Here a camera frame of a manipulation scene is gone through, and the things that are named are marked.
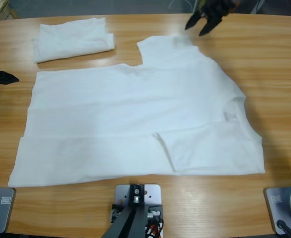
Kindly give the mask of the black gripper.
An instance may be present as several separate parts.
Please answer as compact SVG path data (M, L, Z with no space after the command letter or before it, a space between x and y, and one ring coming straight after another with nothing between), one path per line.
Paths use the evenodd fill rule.
M222 22L222 18L231 13L235 8L235 0L206 0L200 7L200 12L193 13L189 18L185 30L194 27L201 18L205 17L207 23L199 33L199 36L204 36L218 26Z

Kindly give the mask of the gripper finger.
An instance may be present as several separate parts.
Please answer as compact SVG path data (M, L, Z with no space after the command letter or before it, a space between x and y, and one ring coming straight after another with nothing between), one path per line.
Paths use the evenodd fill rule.
M0 84L8 85L16 82L19 82L19 79L17 77L7 72L0 71Z

